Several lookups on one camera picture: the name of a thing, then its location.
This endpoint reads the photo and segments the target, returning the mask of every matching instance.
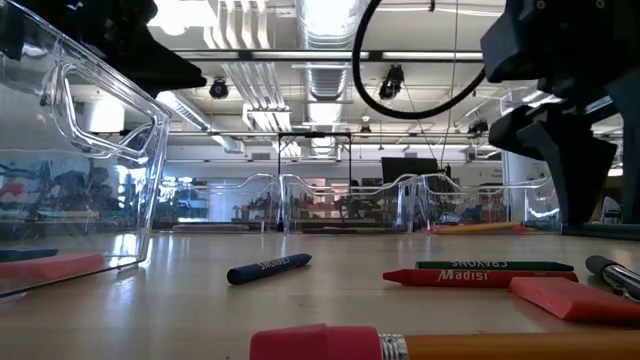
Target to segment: crayon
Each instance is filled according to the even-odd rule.
[[[386,272],[385,280],[406,286],[441,286],[469,288],[508,288],[515,277],[563,277],[578,281],[569,271],[510,271],[510,270],[431,270],[404,269]]]
[[[230,269],[227,272],[227,280],[231,285],[241,285],[250,281],[275,275],[283,271],[305,266],[310,260],[311,255],[309,254],[296,254],[251,265],[240,266]]]
[[[573,271],[573,266],[551,261],[418,261],[416,269]]]

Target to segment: security camera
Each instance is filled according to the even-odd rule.
[[[209,95],[216,100],[222,100],[229,96],[229,88],[226,82],[227,80],[225,78],[214,79],[213,85],[211,85],[211,89],[209,89]]]

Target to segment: red crayon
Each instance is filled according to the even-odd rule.
[[[433,270],[404,269],[382,274],[382,278],[406,286],[508,288],[515,277],[562,277],[578,281],[571,271]]]

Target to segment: pencil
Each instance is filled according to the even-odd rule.
[[[423,335],[379,334],[368,326],[317,324],[261,331],[250,360],[601,360],[634,359],[640,331]]]

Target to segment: blue crayon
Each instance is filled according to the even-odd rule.
[[[307,265],[309,254],[296,254],[279,259],[267,260],[251,265],[233,268],[227,272],[227,281],[231,285],[241,285],[263,277]]]

